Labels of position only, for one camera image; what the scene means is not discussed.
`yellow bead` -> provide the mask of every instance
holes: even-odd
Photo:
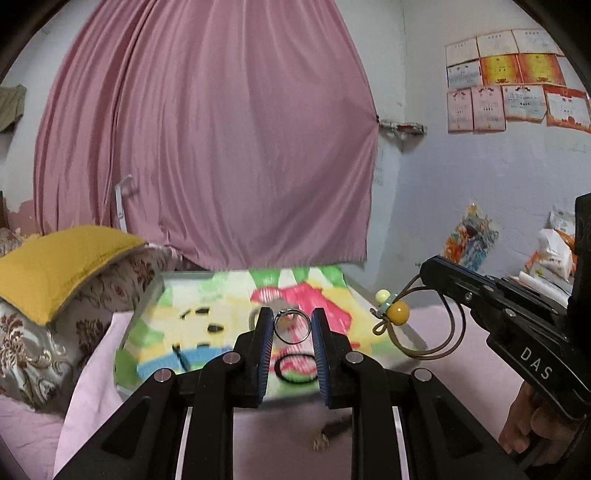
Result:
[[[379,292],[376,293],[375,295],[375,301],[378,305],[381,305],[382,303],[384,303],[386,300],[388,300],[390,298],[390,292],[388,290],[380,290]]]
[[[404,325],[410,317],[410,309],[403,301],[398,300],[396,303],[386,310],[386,317],[394,325]]]

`silver ring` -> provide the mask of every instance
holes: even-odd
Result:
[[[287,315],[299,315],[300,317],[303,317],[306,320],[306,323],[308,324],[308,332],[306,333],[305,337],[302,338],[302,340],[298,340],[297,342],[288,342],[287,340],[284,340],[281,337],[281,335],[279,335],[279,333],[277,332],[277,323],[279,322],[279,320],[281,320],[283,317],[285,317]],[[275,335],[277,335],[277,338],[279,340],[281,340],[283,343],[286,343],[288,345],[298,345],[299,343],[302,343],[304,340],[306,340],[310,336],[310,334],[312,332],[312,322],[310,320],[310,317],[308,317],[300,309],[283,309],[283,310],[280,310],[277,313],[277,315],[275,316],[275,322],[273,323],[273,331],[275,332]]]

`black elastic band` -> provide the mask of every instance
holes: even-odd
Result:
[[[292,357],[292,356],[299,356],[299,357],[303,357],[303,358],[311,358],[312,360],[316,361],[316,357],[314,355],[312,355],[312,353],[287,353],[281,357],[279,357],[276,361],[275,361],[275,375],[277,376],[277,378],[279,380],[283,380],[286,383],[291,383],[294,385],[306,385],[308,383],[314,383],[316,380],[318,380],[318,372],[316,372],[316,375],[313,377],[308,378],[307,380],[290,380],[289,378],[286,378],[283,376],[283,373],[281,372],[281,362],[283,360],[285,360],[286,358]]]

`human hand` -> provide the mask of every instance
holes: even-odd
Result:
[[[556,463],[564,455],[580,427],[580,422],[563,420],[549,403],[535,394],[532,386],[524,382],[509,409],[499,444],[507,453],[522,453],[530,446],[530,433],[552,440],[551,445],[534,465]]]

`white certificate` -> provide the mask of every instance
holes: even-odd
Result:
[[[513,37],[511,30],[479,35],[476,38],[478,40],[478,50],[480,51],[481,57],[519,53],[519,50],[517,50],[517,43],[515,43],[515,38]]]
[[[585,86],[579,75],[570,64],[568,58],[566,57],[556,57],[558,58],[558,65],[560,65],[560,70],[562,70],[562,76],[564,77],[564,81],[566,82],[567,88],[572,88],[573,90],[580,90],[581,92],[585,91]]]
[[[558,93],[547,93],[548,110],[557,122],[579,124],[588,129],[591,126],[589,107],[585,98],[565,97]]]
[[[556,42],[543,28],[516,28],[513,36],[520,53],[560,53]]]
[[[541,85],[504,86],[503,101],[508,119],[541,122],[546,115],[546,98]]]
[[[469,61],[447,68],[447,86],[450,90],[478,87],[482,85],[480,61]]]
[[[472,87],[474,130],[505,131],[505,109],[500,85]]]
[[[468,38],[445,47],[446,66],[457,65],[478,58],[476,38]]]
[[[471,132],[474,130],[472,117],[472,93],[470,89],[448,92],[447,131]]]

